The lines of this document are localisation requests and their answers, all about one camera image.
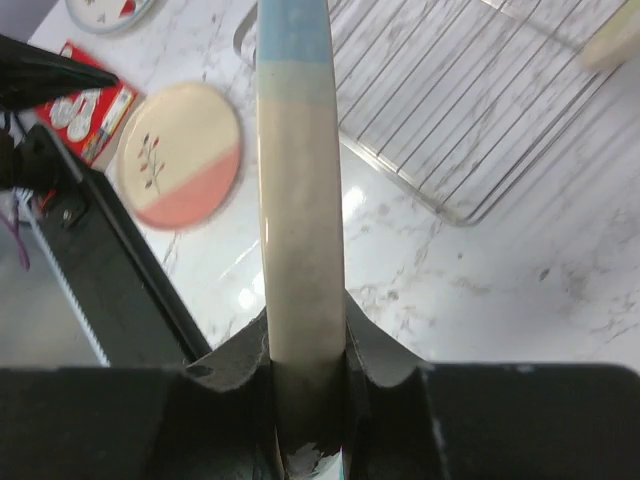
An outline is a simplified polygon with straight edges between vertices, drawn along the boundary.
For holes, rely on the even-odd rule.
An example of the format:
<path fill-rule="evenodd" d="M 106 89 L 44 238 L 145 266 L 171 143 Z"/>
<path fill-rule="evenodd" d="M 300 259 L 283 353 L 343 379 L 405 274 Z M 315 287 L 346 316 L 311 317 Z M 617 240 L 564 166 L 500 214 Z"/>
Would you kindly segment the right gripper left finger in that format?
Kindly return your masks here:
<path fill-rule="evenodd" d="M 181 368 L 5 368 L 5 479 L 271 479 L 266 318 Z"/>

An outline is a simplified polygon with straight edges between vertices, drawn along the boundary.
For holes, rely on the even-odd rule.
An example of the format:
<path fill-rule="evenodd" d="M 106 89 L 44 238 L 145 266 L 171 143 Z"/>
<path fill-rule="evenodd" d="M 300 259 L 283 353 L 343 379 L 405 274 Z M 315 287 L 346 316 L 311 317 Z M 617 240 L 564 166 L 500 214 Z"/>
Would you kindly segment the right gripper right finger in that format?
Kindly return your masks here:
<path fill-rule="evenodd" d="M 635 479 L 639 376 L 589 363 L 433 363 L 346 304 L 347 479 Z"/>

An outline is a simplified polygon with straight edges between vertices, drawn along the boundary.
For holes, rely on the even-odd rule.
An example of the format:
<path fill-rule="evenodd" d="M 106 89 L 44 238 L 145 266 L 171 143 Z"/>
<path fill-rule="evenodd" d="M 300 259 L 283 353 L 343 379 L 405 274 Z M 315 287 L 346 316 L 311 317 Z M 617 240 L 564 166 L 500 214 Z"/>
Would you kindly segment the blue and cream plate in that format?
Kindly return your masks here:
<path fill-rule="evenodd" d="M 341 448 L 346 291 L 333 48 L 324 1 L 257 6 L 261 246 L 284 474 Z"/>

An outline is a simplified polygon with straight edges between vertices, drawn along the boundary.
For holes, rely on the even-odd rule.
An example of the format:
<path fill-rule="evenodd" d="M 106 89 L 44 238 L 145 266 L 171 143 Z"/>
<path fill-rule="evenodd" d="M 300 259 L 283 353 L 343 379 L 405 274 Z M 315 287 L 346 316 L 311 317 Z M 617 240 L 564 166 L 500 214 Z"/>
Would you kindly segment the metal wire dish rack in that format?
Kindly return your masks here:
<path fill-rule="evenodd" d="M 342 143 L 474 226 L 593 144 L 612 72 L 583 65 L 620 1 L 332 1 Z"/>

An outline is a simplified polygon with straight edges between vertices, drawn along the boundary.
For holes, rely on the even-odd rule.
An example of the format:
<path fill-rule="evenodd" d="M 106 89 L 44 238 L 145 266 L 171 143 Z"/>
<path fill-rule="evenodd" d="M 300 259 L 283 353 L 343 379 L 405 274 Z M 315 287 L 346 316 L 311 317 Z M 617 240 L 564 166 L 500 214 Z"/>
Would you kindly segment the green and cream plate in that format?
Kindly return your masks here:
<path fill-rule="evenodd" d="M 616 68 L 639 55 L 639 2 L 627 1 L 587 42 L 580 56 L 586 70 Z"/>

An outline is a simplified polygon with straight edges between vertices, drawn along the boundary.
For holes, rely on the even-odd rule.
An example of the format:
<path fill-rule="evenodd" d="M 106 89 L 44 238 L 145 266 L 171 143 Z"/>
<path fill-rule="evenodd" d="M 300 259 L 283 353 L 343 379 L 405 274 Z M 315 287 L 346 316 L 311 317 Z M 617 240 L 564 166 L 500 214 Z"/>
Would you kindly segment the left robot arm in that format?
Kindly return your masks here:
<path fill-rule="evenodd" d="M 56 188 L 64 163 L 47 129 L 36 125 L 16 144 L 10 124 L 18 114 L 85 90 L 114 87 L 118 78 L 7 36 L 1 37 L 1 188 L 47 193 Z"/>

